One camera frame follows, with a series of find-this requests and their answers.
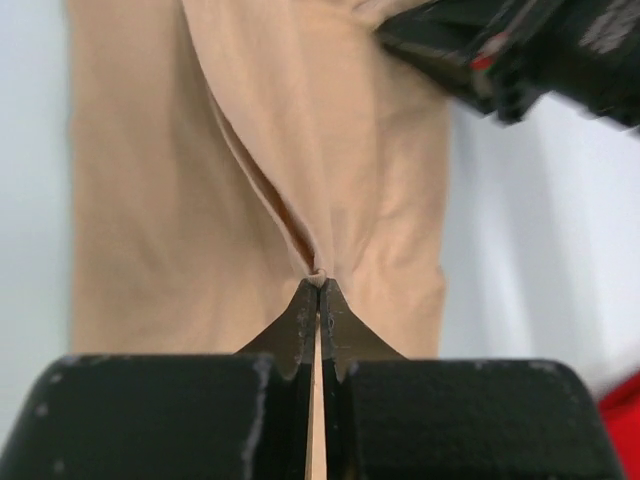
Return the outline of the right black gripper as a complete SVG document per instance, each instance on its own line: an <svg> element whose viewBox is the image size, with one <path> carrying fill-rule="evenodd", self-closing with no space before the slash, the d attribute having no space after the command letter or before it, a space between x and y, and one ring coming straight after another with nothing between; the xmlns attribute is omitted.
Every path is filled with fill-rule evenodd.
<svg viewBox="0 0 640 480"><path fill-rule="evenodd" d="M636 1L431 1L391 16L375 37L505 124L552 92L597 118L639 127Z"/></svg>

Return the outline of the beige t shirt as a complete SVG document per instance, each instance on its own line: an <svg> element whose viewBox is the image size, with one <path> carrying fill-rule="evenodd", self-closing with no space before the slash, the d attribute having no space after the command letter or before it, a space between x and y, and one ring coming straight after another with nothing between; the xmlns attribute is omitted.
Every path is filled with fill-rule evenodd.
<svg viewBox="0 0 640 480"><path fill-rule="evenodd" d="M374 39L406 1L71 1L78 353L228 353L335 280L436 356L445 95Z"/></svg>

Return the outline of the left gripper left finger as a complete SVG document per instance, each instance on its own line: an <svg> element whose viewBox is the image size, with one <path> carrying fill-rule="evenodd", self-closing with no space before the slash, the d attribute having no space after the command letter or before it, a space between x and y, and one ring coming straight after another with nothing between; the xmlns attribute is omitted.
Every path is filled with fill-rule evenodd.
<svg viewBox="0 0 640 480"><path fill-rule="evenodd" d="M34 382L5 479L301 479L319 290L232 355L66 355Z"/></svg>

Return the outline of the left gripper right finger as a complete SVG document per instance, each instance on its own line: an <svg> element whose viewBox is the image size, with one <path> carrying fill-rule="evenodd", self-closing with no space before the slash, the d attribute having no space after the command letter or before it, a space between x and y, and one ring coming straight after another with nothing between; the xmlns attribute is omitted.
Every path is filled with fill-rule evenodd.
<svg viewBox="0 0 640 480"><path fill-rule="evenodd" d="M621 479L596 405L544 359L410 360L319 294L332 479Z"/></svg>

